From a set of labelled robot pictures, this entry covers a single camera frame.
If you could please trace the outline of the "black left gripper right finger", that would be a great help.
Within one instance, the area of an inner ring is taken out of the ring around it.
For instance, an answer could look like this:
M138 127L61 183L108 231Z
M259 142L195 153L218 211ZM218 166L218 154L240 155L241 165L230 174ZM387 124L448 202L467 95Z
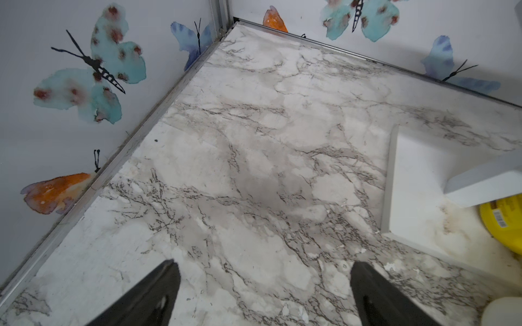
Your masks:
M438 325L370 264L355 262L351 289L363 325Z

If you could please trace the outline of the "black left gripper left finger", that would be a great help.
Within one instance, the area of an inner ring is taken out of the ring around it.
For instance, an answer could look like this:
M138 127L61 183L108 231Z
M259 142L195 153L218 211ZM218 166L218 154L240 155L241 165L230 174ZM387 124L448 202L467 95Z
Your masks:
M168 325L180 284L178 264L165 260L89 324Z

